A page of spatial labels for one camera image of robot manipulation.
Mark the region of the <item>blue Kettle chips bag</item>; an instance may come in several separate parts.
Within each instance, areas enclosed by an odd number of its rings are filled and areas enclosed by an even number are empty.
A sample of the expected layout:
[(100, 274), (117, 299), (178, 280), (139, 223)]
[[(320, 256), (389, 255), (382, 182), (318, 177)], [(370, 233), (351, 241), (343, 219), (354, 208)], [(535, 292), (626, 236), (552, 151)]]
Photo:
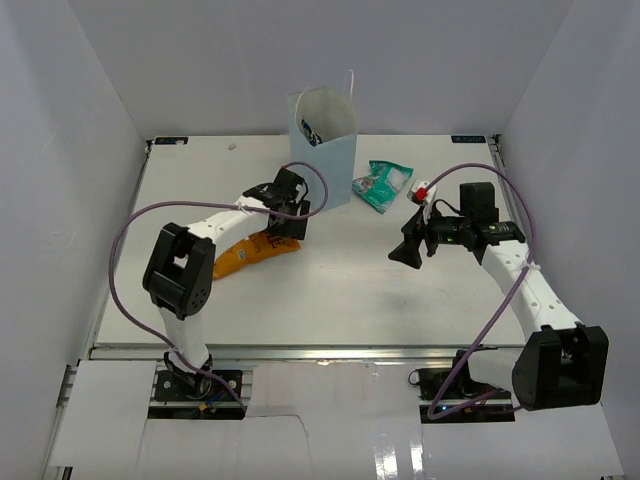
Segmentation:
[(305, 118), (301, 119), (300, 126), (302, 127), (303, 136), (312, 147), (319, 146), (323, 143), (322, 137), (312, 128)]

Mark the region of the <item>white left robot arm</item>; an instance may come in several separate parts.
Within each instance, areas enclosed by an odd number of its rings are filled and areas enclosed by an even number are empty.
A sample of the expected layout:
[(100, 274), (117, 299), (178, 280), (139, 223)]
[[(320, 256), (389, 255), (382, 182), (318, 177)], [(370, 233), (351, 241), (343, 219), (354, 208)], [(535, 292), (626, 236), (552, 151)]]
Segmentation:
[(311, 208), (307, 193), (304, 178), (282, 168), (273, 181), (243, 192), (231, 210), (187, 226), (162, 227), (142, 285), (171, 342), (165, 366), (188, 398), (205, 397), (213, 383), (200, 311), (211, 293), (215, 261), (259, 232), (302, 240), (307, 221), (299, 217)]

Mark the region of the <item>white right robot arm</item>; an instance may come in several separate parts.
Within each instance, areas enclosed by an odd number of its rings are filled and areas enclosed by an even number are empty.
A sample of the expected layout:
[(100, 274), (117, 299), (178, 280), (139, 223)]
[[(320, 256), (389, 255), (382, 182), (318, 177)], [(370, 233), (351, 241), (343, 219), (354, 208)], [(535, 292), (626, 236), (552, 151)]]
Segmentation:
[(488, 347), (476, 340), (460, 350), (449, 376), (435, 397), (452, 385), (472, 399), (487, 386), (513, 394), (527, 411), (588, 406), (599, 403), (609, 340), (599, 326), (587, 326), (567, 308), (531, 258), (520, 228), (503, 221), (490, 182), (463, 183), (460, 206), (444, 216), (436, 207), (436, 189), (416, 181), (408, 198), (417, 212), (402, 227), (402, 243), (388, 257), (418, 269), (426, 250), (462, 246), (491, 276), (504, 295), (500, 312), (511, 309), (525, 337), (518, 351)]

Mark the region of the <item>orange Kettle chips bag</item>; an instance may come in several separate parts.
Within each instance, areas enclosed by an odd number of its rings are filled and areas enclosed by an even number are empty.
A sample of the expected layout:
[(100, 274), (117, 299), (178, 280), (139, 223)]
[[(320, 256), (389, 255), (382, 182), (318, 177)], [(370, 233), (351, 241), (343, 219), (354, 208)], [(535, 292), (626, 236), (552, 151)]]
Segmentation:
[(239, 241), (215, 261), (213, 279), (219, 280), (239, 270), (273, 257), (298, 251), (300, 242), (293, 238), (258, 232)]

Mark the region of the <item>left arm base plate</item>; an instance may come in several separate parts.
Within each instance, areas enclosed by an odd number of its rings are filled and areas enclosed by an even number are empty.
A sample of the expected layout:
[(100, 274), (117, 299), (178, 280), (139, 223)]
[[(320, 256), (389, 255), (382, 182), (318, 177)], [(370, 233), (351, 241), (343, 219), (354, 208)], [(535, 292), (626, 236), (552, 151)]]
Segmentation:
[(207, 380), (203, 393), (187, 393), (166, 369), (156, 373), (148, 408), (154, 420), (242, 420), (243, 408), (217, 381)]

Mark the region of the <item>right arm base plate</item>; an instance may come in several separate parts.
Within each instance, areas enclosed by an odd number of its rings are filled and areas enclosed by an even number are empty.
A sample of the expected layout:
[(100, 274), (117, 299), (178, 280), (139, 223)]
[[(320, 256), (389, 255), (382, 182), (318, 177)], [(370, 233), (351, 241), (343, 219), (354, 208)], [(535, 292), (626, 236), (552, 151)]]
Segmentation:
[[(506, 423), (515, 421), (516, 407), (509, 392), (499, 392), (494, 396), (475, 402), (472, 406), (450, 413), (444, 418), (432, 420), (428, 409), (440, 387), (450, 373), (450, 368), (420, 368), (408, 374), (407, 381), (419, 391), (421, 422), (427, 424), (479, 424)], [(453, 407), (493, 390), (487, 384), (480, 384), (458, 377), (447, 389), (438, 403), (435, 413), (449, 412)]]

